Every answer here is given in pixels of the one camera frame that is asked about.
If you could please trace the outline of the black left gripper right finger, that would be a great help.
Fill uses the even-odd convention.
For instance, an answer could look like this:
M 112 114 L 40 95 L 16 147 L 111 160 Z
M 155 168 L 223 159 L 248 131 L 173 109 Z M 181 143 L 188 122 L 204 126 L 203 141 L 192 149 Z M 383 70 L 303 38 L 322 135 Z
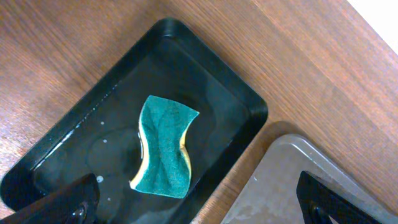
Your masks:
M 300 173 L 296 195 L 305 224 L 332 224 L 333 220 L 337 223 L 380 224 L 310 172 Z

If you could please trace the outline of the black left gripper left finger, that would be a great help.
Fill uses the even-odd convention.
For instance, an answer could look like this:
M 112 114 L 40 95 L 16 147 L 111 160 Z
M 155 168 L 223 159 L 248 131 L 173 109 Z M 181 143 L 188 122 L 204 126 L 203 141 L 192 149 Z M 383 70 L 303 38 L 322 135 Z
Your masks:
M 87 174 L 1 220 L 1 224 L 84 223 L 96 221 L 100 190 Z

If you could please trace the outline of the green yellow sponge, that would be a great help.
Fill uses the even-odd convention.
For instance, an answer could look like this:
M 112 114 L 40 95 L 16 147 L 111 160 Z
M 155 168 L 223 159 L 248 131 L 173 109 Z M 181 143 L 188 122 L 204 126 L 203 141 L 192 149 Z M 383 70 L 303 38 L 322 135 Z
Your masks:
M 131 189 L 151 195 L 184 198 L 192 165 L 187 131 L 200 113 L 177 101 L 150 95 L 139 115 L 141 164 L 129 181 Z

